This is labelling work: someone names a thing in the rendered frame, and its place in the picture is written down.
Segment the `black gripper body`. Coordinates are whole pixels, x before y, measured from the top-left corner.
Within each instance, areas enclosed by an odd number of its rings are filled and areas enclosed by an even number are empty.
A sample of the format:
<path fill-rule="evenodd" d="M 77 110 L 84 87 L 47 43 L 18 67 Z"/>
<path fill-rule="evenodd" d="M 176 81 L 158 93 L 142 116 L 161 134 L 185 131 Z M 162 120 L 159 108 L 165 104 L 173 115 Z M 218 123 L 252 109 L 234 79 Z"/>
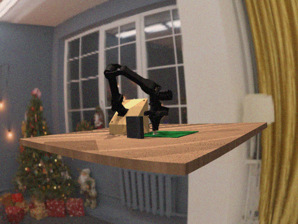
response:
<path fill-rule="evenodd" d="M 168 111 L 160 110 L 160 101 L 150 101 L 150 111 L 145 111 L 144 115 L 149 116 L 165 116 L 168 115 Z"/>

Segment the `green circuit board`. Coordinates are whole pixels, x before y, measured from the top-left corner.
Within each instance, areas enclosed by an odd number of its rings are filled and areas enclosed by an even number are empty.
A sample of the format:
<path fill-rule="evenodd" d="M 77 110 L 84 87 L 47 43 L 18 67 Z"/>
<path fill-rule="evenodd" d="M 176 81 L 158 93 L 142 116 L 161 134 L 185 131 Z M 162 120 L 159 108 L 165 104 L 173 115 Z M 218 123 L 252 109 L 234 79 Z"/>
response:
<path fill-rule="evenodd" d="M 197 131 L 153 131 L 144 135 L 144 137 L 171 137 L 171 138 L 179 138 L 182 136 L 194 134 Z"/>

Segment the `black fan cable with plug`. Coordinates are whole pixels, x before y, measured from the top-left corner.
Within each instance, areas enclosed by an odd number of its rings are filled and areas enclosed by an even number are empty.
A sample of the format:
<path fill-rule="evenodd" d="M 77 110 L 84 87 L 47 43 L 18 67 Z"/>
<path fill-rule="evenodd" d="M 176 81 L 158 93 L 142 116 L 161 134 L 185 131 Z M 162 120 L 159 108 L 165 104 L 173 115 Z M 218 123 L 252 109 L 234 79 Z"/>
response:
<path fill-rule="evenodd" d="M 150 123 L 150 124 L 152 124 L 152 130 L 153 131 L 157 131 L 158 130 L 158 128 L 156 128 L 156 126 L 155 126 L 155 124 L 152 122 L 152 123 Z"/>

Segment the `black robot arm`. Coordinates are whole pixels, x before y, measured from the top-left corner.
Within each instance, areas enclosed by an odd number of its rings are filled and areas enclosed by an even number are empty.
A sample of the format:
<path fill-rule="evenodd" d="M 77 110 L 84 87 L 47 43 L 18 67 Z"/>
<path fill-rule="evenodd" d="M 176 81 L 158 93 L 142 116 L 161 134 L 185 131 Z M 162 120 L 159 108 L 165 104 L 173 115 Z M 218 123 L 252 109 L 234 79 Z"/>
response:
<path fill-rule="evenodd" d="M 117 70 L 119 68 L 119 70 Z M 118 91 L 116 76 L 123 75 L 126 78 L 129 78 L 134 83 L 139 85 L 141 89 L 149 94 L 150 101 L 166 101 L 172 100 L 172 92 L 169 89 L 161 89 L 162 87 L 156 84 L 154 81 L 150 79 L 145 79 L 135 73 L 134 71 L 127 68 L 126 65 L 120 64 L 108 64 L 107 68 L 104 71 L 104 75 L 106 79 L 109 81 L 109 87 L 112 94 L 111 99 L 111 110 L 117 111 L 118 116 L 124 116 L 129 109 L 124 108 L 123 106 L 123 94 L 121 95 Z M 157 89 L 155 90 L 155 88 Z"/>

